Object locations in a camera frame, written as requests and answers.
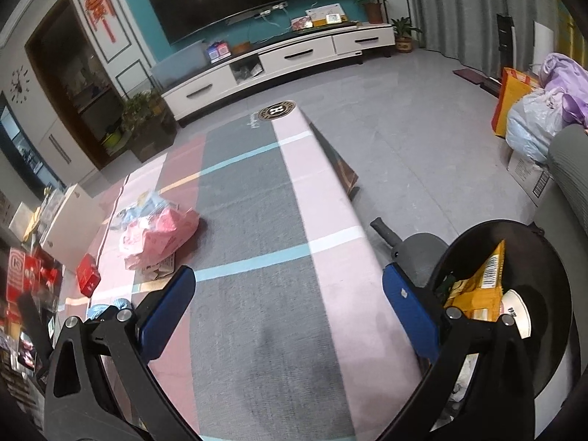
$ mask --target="screw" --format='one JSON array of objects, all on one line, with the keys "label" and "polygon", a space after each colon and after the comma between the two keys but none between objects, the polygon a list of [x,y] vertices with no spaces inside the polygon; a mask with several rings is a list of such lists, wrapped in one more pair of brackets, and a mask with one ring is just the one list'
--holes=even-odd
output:
[{"label": "screw", "polygon": [[515,319],[512,315],[504,314],[502,316],[502,323],[504,323],[506,326],[513,326],[515,324]]},{"label": "screw", "polygon": [[459,308],[449,307],[445,310],[445,314],[452,320],[457,320],[462,317],[462,311]]},{"label": "screw", "polygon": [[129,310],[128,308],[125,308],[116,314],[116,319],[119,322],[126,322],[126,321],[130,320],[130,318],[132,316],[133,316],[133,312],[131,310]]},{"label": "screw", "polygon": [[78,317],[68,317],[67,320],[65,321],[65,326],[67,328],[73,328],[78,324]]}]

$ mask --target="drawer handle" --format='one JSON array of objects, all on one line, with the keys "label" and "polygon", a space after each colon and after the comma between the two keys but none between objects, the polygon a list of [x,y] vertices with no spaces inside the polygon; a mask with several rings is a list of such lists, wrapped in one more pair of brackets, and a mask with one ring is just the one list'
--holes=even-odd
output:
[{"label": "drawer handle", "polygon": [[380,38],[375,36],[374,38],[364,38],[363,40],[355,40],[356,43],[367,43],[367,42],[377,42]]},{"label": "drawer handle", "polygon": [[49,142],[51,142],[51,144],[53,144],[53,147],[55,148],[55,150],[68,163],[68,165],[71,164],[72,163],[72,160],[69,158],[69,156],[67,155],[67,153],[64,151],[64,148],[61,147],[61,145],[57,142],[57,139],[55,139],[54,135],[53,134],[50,134],[48,139],[49,139]]},{"label": "drawer handle", "polygon": [[193,93],[190,93],[186,97],[187,98],[191,98],[191,97],[194,97],[194,96],[198,96],[198,94],[203,93],[204,91],[208,91],[211,88],[212,88],[212,83],[210,83],[208,86],[201,87],[200,89],[194,91]]},{"label": "drawer handle", "polygon": [[305,54],[311,54],[314,50],[306,50],[301,51],[300,53],[289,54],[288,56],[284,56],[284,60],[291,60],[292,58],[298,58],[304,56]]}]

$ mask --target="white tv stand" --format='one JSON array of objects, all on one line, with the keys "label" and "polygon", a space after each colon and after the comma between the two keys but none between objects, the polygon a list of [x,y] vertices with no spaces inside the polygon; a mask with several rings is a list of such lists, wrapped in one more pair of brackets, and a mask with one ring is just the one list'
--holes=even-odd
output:
[{"label": "white tv stand", "polygon": [[[390,56],[395,44],[392,26],[347,26],[301,35],[270,44],[204,70],[163,94],[181,125],[184,118],[235,93],[279,76],[330,61],[360,56],[364,49],[383,47]],[[232,67],[246,58],[258,58],[263,72],[238,82]]]}]

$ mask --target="purple bag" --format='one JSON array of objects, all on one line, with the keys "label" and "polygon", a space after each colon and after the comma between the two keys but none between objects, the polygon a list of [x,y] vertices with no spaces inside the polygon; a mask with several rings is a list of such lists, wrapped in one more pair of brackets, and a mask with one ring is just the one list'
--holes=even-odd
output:
[{"label": "purple bag", "polygon": [[551,53],[543,62],[539,80],[546,91],[563,89],[564,122],[588,128],[588,72],[583,67],[563,54]]}]

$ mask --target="floor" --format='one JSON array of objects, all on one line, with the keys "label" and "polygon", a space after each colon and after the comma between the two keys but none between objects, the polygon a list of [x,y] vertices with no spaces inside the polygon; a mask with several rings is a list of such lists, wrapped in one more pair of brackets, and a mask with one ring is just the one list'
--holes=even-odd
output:
[{"label": "floor", "polygon": [[[535,206],[506,171],[506,143],[490,120],[496,98],[452,74],[433,51],[377,57],[319,73],[225,106],[178,132],[196,133],[289,99],[359,175],[354,207],[382,265],[388,251],[369,227],[382,219],[402,238],[432,232],[450,243],[489,219],[528,223]],[[117,158],[85,185],[98,194],[140,166]]]}]

